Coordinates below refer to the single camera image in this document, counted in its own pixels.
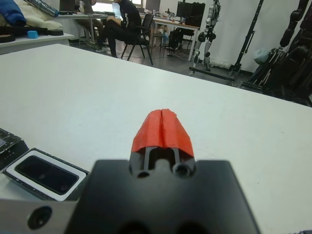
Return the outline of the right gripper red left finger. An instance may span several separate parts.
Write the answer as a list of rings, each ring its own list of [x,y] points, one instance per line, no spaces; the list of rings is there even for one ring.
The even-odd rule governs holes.
[[[153,149],[163,146],[162,111],[151,111],[134,137],[130,154],[130,171],[137,178],[150,175],[150,153]]]

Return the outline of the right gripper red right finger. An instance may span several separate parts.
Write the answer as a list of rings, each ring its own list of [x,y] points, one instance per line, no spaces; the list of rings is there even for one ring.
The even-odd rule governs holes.
[[[176,113],[169,109],[161,110],[161,134],[167,160],[172,173],[179,178],[194,174],[195,156],[191,139],[179,121]]]

